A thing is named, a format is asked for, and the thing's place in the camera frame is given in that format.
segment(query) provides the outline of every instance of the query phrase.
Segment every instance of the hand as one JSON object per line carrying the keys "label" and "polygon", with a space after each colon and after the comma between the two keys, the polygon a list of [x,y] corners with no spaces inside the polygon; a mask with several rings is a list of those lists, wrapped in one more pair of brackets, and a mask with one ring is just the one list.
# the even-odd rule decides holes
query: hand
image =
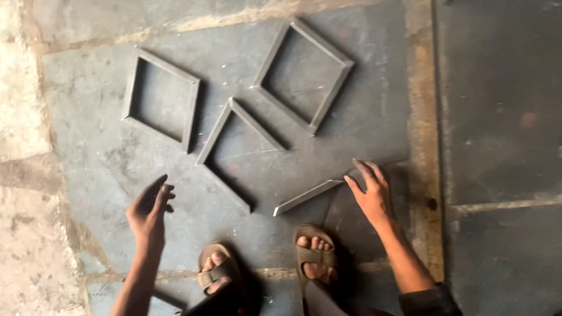
{"label": "hand", "polygon": [[365,179],[367,191],[363,192],[357,181],[350,176],[345,175],[343,178],[349,184],[355,200],[369,222],[377,226],[385,221],[394,220],[390,188],[379,167],[370,161],[362,162],[356,159],[353,159],[353,164]]}
{"label": "hand", "polygon": [[164,213],[174,211],[167,202],[175,197],[170,193],[174,186],[164,184],[167,179],[166,174],[156,179],[127,208],[137,250],[161,253],[164,249]]}

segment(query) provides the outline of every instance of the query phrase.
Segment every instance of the foot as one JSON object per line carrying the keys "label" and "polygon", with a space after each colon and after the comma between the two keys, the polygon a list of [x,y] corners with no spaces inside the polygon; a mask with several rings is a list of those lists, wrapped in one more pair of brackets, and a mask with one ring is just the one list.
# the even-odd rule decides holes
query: foot
{"label": "foot", "polygon": [[[329,243],[318,237],[313,237],[312,240],[309,240],[307,237],[301,236],[297,239],[297,245],[308,249],[332,249],[332,246]],[[332,284],[338,279],[338,274],[334,268],[318,263],[305,262],[302,265],[302,271],[305,273],[307,278],[318,279],[326,284]]]}
{"label": "foot", "polygon": [[[222,252],[220,251],[213,252],[212,255],[208,257],[207,260],[205,261],[205,264],[203,265],[203,270],[201,270],[201,272],[208,272],[213,270],[216,266],[223,263],[224,260],[226,260],[226,256]],[[206,290],[207,295],[213,294],[214,292],[216,292],[216,290],[218,290],[221,286],[225,285],[229,281],[230,281],[229,277],[222,277],[218,279],[207,288]]]}

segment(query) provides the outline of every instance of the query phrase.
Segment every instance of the sandal strap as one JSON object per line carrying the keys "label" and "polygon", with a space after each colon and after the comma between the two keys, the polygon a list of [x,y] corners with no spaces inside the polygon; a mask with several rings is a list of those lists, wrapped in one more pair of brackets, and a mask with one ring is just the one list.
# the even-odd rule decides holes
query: sandal strap
{"label": "sandal strap", "polygon": [[207,290],[211,284],[215,283],[222,277],[228,277],[234,281],[237,273],[231,258],[226,258],[223,263],[217,265],[210,271],[197,273],[197,281],[204,291]]}
{"label": "sandal strap", "polygon": [[328,267],[335,267],[337,265],[336,254],[333,249],[317,250],[297,245],[297,257],[299,266],[302,266],[305,262],[317,263]]}

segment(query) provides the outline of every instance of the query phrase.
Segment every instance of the clothing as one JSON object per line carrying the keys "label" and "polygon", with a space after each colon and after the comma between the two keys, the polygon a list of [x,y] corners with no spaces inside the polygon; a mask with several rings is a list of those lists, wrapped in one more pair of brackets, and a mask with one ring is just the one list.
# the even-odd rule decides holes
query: clothing
{"label": "clothing", "polygon": [[[311,280],[305,288],[305,309],[309,316],[350,316],[333,300],[325,284]],[[438,284],[436,287],[420,292],[406,293],[398,298],[405,316],[461,316],[462,313],[453,300],[448,288]],[[227,283],[203,302],[187,311],[184,316],[238,315],[241,291],[232,282]],[[357,316],[392,316],[381,310],[365,307],[357,308]]]}

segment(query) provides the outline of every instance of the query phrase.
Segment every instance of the brown sandal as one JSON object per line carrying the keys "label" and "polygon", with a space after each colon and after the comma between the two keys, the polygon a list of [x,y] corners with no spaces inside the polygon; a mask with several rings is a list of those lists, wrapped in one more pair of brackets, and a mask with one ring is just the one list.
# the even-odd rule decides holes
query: brown sandal
{"label": "brown sandal", "polygon": [[[224,262],[215,266],[212,270],[202,272],[207,258],[217,251],[222,252],[226,256]],[[236,260],[232,257],[230,251],[220,242],[212,242],[203,248],[199,255],[199,260],[197,261],[197,267],[199,268],[197,281],[199,281],[199,285],[203,288],[205,294],[207,294],[209,286],[222,277],[228,277],[231,282],[239,284],[242,281]]]}
{"label": "brown sandal", "polygon": [[[332,246],[332,248],[330,250],[318,250],[318,249],[308,249],[299,246],[297,245],[297,240],[301,236],[307,237],[310,241],[312,240],[313,237],[318,237],[324,242],[329,243]],[[337,261],[336,261],[336,254],[334,252],[335,246],[334,246],[334,242],[332,241],[330,236],[328,236],[328,234],[326,234],[320,228],[309,224],[300,225],[294,230],[293,243],[297,254],[298,284],[299,287],[301,288],[301,295],[304,298],[305,287],[310,281],[310,279],[305,275],[305,272],[302,270],[302,265],[305,262],[310,262],[310,263],[318,263],[321,265],[326,265],[332,268],[336,267]]]}

